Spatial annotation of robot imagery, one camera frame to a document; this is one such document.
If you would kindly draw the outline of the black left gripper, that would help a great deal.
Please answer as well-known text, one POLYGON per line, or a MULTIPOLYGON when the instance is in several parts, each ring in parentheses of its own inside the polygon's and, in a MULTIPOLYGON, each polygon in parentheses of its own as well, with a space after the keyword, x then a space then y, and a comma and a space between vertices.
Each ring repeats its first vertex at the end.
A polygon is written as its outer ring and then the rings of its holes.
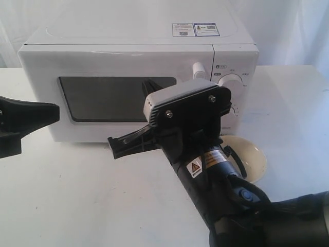
POLYGON ((1 97, 0 157, 22 153, 19 134, 30 134, 60 120, 60 108, 53 103, 29 102, 1 97))

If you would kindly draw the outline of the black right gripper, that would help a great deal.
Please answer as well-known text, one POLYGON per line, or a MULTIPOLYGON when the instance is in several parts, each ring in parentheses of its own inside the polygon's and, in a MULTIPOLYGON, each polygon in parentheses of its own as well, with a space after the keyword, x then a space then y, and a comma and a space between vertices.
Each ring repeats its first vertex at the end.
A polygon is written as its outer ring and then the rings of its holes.
MULTIPOLYGON (((153 80, 142 83, 144 98, 163 87, 153 80)), ((221 118, 202 116, 157 118, 157 126, 147 125, 121 137, 109 137, 108 143, 114 159, 160 149, 171 165, 183 165, 196 157, 205 158, 206 152, 219 148, 221 118)))

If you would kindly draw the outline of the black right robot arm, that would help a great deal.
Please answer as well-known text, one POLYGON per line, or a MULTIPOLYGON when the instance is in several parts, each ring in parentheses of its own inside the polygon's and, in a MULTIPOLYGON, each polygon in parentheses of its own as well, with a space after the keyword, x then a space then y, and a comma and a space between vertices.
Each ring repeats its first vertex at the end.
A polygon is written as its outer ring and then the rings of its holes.
POLYGON ((161 149, 209 229, 211 246, 328 246, 328 192, 272 202, 222 146, 231 91, 205 79, 142 83, 147 125, 108 138, 114 158, 161 149))

